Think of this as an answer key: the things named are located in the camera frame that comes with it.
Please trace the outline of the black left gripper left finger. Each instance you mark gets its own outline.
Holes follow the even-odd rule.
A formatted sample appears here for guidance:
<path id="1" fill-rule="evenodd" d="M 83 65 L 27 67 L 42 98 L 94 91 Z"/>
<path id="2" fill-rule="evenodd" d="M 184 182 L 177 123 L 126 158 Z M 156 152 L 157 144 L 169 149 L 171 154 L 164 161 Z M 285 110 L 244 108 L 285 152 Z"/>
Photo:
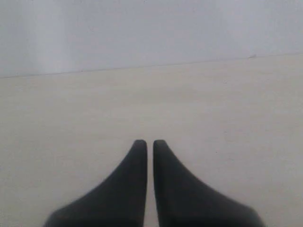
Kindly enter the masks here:
<path id="1" fill-rule="evenodd" d="M 83 197 L 56 210 L 48 227 L 142 227 L 147 193 L 147 143 L 135 140 L 117 168 Z"/>

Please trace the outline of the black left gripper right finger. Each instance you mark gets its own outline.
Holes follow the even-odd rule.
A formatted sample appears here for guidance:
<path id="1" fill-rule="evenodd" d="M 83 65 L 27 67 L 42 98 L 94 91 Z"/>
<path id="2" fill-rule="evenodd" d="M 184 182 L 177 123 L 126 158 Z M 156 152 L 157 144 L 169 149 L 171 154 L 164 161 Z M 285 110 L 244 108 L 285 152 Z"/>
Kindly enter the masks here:
<path id="1" fill-rule="evenodd" d="M 153 143 L 153 181 L 161 227 L 262 227 L 251 207 L 192 174 L 165 140 Z"/>

